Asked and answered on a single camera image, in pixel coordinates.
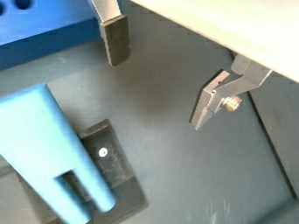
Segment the screw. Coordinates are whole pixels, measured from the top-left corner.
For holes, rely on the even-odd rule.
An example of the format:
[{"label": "screw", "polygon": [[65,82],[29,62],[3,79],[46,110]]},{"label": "screw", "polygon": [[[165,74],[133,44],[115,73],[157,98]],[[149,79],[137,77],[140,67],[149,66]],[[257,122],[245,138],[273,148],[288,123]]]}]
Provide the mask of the screw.
[{"label": "screw", "polygon": [[106,148],[101,148],[101,149],[97,151],[97,154],[98,154],[98,156],[102,158],[102,157],[107,154],[107,149],[106,149]]},{"label": "screw", "polygon": [[224,99],[221,106],[228,112],[232,112],[238,108],[240,103],[241,99],[234,95]]}]

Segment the gray metal surface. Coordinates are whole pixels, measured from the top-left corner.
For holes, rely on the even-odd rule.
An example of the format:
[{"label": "gray metal surface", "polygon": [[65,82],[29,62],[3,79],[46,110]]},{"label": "gray metal surface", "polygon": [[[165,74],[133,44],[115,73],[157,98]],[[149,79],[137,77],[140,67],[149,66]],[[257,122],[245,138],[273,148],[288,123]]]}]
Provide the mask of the gray metal surface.
[{"label": "gray metal surface", "polygon": [[[1,71],[0,95],[47,81],[75,131],[109,118],[149,203],[123,224],[256,224],[292,196],[248,98],[202,130],[188,124],[198,86],[229,69],[226,51],[134,4],[123,11],[132,55],[119,66],[98,41]],[[0,179],[1,223],[43,223],[26,218],[39,204],[14,197],[17,185]]]},{"label": "gray metal surface", "polygon": [[250,91],[265,130],[299,195],[299,84],[274,74]]}]

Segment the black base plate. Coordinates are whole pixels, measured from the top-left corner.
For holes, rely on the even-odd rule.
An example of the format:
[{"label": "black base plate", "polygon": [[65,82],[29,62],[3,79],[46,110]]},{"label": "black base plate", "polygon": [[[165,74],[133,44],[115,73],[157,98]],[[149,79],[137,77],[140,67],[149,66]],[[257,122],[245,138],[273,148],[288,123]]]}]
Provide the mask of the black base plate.
[{"label": "black base plate", "polygon": [[[114,224],[146,207],[145,196],[126,162],[125,154],[111,130],[109,120],[99,122],[81,131],[78,133],[78,138],[115,195],[115,206],[110,211],[101,213],[94,208],[89,196],[83,195],[83,190],[73,174],[67,173],[63,177],[78,191],[79,195],[82,195],[87,206],[91,208],[91,220],[89,224]],[[99,157],[98,150],[102,148],[106,149],[106,155]],[[62,221],[58,218],[47,222],[47,224],[61,223]]]}]

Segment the blue plastic block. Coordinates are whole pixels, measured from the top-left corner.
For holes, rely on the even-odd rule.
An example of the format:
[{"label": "blue plastic block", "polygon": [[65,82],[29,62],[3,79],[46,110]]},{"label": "blue plastic block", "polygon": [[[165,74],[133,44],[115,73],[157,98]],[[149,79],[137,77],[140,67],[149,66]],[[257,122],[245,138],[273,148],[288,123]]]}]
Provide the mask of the blue plastic block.
[{"label": "blue plastic block", "polygon": [[87,0],[0,0],[0,70],[99,38]]},{"label": "blue plastic block", "polygon": [[89,212],[61,176],[71,171],[97,208],[115,204],[75,133],[43,84],[0,99],[0,153],[66,223]]}]

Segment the white overhead surface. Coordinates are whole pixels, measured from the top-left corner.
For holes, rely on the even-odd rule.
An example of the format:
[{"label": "white overhead surface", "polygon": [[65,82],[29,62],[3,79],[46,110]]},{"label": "white overhead surface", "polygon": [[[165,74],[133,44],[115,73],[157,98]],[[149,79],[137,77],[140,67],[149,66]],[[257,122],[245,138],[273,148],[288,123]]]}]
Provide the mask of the white overhead surface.
[{"label": "white overhead surface", "polygon": [[132,0],[299,82],[297,0]]}]

